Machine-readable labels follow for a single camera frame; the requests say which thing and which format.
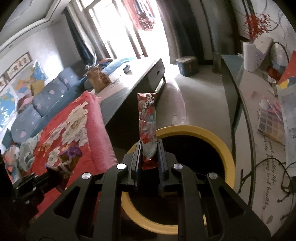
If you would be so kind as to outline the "red snack wrapper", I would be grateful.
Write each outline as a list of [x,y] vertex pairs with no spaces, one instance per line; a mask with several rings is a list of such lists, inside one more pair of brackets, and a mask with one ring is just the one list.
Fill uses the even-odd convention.
[[139,139],[142,143],[142,170],[149,170],[158,167],[158,162],[153,160],[157,151],[155,108],[157,96],[157,92],[137,94],[139,111]]

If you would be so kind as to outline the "yellow rimmed trash bin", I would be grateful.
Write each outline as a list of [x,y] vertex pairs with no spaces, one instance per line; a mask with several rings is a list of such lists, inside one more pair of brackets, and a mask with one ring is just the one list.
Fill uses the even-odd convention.
[[[235,181],[235,165],[233,157],[227,145],[212,132],[197,126],[167,126],[157,130],[157,137],[163,139],[170,136],[189,135],[210,144],[219,154],[224,165],[225,183],[230,187],[234,187]],[[197,237],[201,235],[202,240],[206,239],[204,231],[204,221],[202,217],[201,202],[199,192],[196,187],[195,174],[187,166],[177,169],[177,163],[174,163],[170,170],[173,177],[179,181],[177,188],[181,194],[181,215],[178,225],[161,225],[148,220],[141,215],[132,204],[130,196],[127,192],[122,192],[121,207],[137,225],[150,231],[163,235],[181,235],[182,237]]]

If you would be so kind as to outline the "grey green cloth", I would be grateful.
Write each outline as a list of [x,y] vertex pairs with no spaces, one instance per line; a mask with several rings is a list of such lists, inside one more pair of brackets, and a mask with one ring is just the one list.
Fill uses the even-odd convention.
[[29,172],[35,157],[34,150],[40,140],[40,135],[36,135],[33,138],[28,138],[20,146],[20,152],[18,157],[18,165],[23,171]]

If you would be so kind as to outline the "colourful patterned quilt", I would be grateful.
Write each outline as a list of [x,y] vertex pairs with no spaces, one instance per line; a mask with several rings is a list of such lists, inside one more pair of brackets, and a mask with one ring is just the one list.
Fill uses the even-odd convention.
[[6,171],[12,183],[18,181],[23,174],[19,164],[20,148],[17,145],[11,145],[3,155]]

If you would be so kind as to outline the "purple snack bag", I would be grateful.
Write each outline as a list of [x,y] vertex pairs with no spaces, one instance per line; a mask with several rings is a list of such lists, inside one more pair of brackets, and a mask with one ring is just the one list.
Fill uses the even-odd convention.
[[82,151],[78,146],[69,146],[64,151],[56,147],[49,153],[46,168],[62,174],[64,179],[74,174],[74,169],[82,157]]

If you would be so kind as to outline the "red floral blanket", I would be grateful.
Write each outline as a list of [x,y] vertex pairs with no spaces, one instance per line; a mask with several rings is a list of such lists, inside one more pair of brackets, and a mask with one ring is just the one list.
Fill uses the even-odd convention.
[[69,187],[83,173],[97,175],[118,163],[103,123],[100,98],[85,91],[46,125],[34,150],[30,172],[46,173],[57,167],[69,147],[78,147],[81,157],[67,180]]

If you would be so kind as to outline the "pink red cushion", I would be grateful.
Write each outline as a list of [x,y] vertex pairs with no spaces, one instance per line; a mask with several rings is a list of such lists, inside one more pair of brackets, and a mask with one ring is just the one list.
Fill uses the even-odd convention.
[[34,99],[34,96],[31,94],[24,95],[21,99],[18,100],[16,111],[17,113],[21,113],[26,109],[27,106],[29,106]]

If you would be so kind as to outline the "world map poster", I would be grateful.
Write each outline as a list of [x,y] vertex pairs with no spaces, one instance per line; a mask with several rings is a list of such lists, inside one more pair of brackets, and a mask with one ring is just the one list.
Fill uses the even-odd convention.
[[1,93],[1,131],[6,127],[11,119],[11,116],[16,111],[16,97],[7,88]]

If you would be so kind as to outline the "blue fabric sofa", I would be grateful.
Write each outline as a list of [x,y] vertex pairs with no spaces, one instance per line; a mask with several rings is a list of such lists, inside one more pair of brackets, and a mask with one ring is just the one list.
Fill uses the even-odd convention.
[[92,91],[93,86],[82,65],[77,63],[65,68],[17,114],[2,139],[4,150],[8,150],[11,145],[21,145],[28,138],[37,135],[54,116],[86,90]]

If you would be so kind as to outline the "yellow cushion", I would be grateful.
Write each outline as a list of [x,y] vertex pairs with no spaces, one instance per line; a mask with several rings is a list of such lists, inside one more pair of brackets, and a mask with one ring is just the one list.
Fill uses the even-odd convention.
[[33,96],[36,96],[38,93],[40,93],[43,88],[45,87],[45,81],[44,80],[39,80],[39,81],[36,81],[34,83],[32,83],[30,85],[31,87],[31,94]]

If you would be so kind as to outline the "colour swatch card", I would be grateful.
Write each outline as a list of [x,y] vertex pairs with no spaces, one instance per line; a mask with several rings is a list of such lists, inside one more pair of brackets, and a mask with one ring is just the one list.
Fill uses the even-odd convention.
[[275,106],[264,97],[259,102],[257,131],[282,145],[285,145],[285,129]]

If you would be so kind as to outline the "china map poster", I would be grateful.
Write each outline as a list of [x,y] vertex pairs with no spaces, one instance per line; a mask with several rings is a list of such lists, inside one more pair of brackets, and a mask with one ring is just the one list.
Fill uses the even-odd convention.
[[28,65],[19,73],[12,81],[12,87],[19,98],[31,93],[31,84],[43,81],[45,82],[48,76],[44,72],[40,62],[36,60],[34,64]]

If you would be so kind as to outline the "framed scroll picture left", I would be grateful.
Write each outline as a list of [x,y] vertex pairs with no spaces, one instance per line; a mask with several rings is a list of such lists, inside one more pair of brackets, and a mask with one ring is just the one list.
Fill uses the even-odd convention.
[[0,92],[7,86],[7,84],[8,84],[8,81],[5,75],[4,74],[1,75],[0,76]]

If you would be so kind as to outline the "framed scroll picture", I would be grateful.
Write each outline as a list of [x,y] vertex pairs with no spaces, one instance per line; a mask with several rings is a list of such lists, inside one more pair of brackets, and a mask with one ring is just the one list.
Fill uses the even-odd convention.
[[8,84],[8,81],[5,75],[4,74],[1,75],[0,76],[0,92],[7,86],[7,84]]
[[29,51],[20,56],[7,70],[6,77],[10,81],[32,62]]

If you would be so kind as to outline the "brown paper bag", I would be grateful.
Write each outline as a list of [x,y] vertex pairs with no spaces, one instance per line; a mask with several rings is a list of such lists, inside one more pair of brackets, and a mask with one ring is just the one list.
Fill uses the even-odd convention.
[[87,76],[95,92],[100,92],[111,84],[111,80],[105,73],[102,72],[99,65],[90,68],[87,71]]

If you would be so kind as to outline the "framed scroll picture right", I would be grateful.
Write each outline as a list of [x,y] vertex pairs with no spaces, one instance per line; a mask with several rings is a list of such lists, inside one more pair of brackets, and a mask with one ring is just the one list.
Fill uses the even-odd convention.
[[20,56],[7,70],[6,77],[10,81],[32,62],[29,51]]

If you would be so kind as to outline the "printed paper sheet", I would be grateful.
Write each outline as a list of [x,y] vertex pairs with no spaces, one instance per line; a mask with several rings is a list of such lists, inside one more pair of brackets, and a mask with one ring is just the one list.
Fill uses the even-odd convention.
[[286,169],[295,177],[295,84],[285,89],[278,88],[283,124],[285,128]]

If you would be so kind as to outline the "dark blue curtain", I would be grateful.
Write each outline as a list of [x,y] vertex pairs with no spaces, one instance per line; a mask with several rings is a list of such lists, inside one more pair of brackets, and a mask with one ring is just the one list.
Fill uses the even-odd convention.
[[69,26],[72,38],[74,40],[75,46],[77,48],[77,51],[79,53],[80,58],[82,59],[84,65],[91,67],[93,64],[96,63],[96,56],[91,52],[91,50],[87,47],[86,43],[84,42],[83,38],[81,37],[80,33],[78,32],[77,27],[75,26],[75,23],[70,16],[70,12],[67,8],[63,10],[63,14],[66,17],[67,24]]

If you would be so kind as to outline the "red painting canvas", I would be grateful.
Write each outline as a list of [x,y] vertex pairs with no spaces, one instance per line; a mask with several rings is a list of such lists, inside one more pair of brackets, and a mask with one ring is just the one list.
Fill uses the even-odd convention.
[[278,89],[286,89],[296,83],[296,51],[293,51],[291,59],[281,76],[280,80],[277,82]]

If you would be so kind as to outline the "small object on table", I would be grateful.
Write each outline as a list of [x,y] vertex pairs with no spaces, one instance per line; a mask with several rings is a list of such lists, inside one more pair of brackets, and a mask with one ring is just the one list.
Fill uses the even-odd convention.
[[130,72],[130,65],[126,65],[124,68],[123,68],[123,71],[125,74],[129,73]]

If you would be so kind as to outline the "small dark storage stool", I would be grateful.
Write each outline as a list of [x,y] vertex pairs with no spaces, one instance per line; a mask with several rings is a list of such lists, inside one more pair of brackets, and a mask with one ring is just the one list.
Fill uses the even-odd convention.
[[198,61],[195,56],[184,56],[176,60],[180,74],[185,77],[196,75],[199,72]]

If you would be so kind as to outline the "hanging red patterned clothes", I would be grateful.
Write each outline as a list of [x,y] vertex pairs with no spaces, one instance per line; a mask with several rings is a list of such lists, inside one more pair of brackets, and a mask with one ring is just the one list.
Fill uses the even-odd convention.
[[123,0],[123,3],[137,30],[149,31],[154,28],[155,16],[149,1]]

